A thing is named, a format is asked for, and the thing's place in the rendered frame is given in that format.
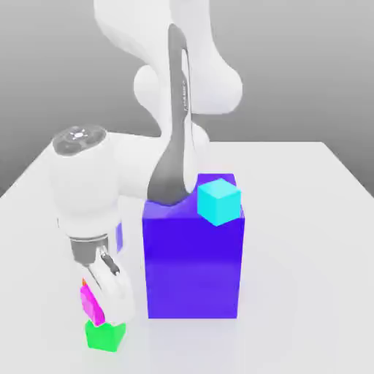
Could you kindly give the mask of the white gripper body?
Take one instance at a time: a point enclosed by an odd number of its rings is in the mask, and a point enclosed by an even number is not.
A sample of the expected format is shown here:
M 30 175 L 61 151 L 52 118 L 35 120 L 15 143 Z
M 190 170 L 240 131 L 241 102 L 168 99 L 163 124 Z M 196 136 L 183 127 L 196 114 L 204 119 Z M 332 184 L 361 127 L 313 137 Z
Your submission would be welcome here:
M 112 325 L 128 323 L 135 314 L 131 281 L 120 264 L 114 275 L 102 259 L 96 259 L 86 271 L 86 282 Z

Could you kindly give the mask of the small magenta cube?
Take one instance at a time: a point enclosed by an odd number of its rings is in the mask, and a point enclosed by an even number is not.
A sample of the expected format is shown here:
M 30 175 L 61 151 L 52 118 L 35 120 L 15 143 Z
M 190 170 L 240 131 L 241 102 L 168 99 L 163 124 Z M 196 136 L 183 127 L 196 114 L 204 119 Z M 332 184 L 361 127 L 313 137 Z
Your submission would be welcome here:
M 104 312 L 87 284 L 81 286 L 80 298 L 83 310 L 93 325 L 95 327 L 101 326 L 105 322 Z

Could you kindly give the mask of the small green cube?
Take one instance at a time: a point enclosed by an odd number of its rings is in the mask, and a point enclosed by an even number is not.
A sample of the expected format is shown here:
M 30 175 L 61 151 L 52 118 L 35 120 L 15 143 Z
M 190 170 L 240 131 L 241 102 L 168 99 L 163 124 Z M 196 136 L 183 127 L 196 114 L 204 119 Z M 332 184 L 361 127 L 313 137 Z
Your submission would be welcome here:
M 126 334 L 126 324 L 113 326 L 103 323 L 96 327 L 92 321 L 85 323 L 85 336 L 89 348 L 116 352 Z

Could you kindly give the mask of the large blue box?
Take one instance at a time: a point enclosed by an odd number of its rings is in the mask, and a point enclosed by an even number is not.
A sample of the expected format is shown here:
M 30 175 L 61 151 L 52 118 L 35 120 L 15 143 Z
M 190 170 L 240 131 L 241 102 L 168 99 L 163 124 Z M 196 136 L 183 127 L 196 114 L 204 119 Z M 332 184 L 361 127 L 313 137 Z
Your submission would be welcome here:
M 197 212 L 200 185 L 232 173 L 201 174 L 182 202 L 146 202 L 142 213 L 149 318 L 236 318 L 245 215 L 213 226 Z

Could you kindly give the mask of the small cyan cube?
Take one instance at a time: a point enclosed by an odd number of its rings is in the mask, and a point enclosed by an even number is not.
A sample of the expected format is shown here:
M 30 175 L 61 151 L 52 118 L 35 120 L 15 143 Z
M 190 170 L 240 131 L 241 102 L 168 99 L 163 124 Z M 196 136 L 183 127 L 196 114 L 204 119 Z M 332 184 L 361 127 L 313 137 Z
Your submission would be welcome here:
M 219 178 L 197 189 L 197 212 L 213 226 L 221 226 L 241 215 L 241 190 Z

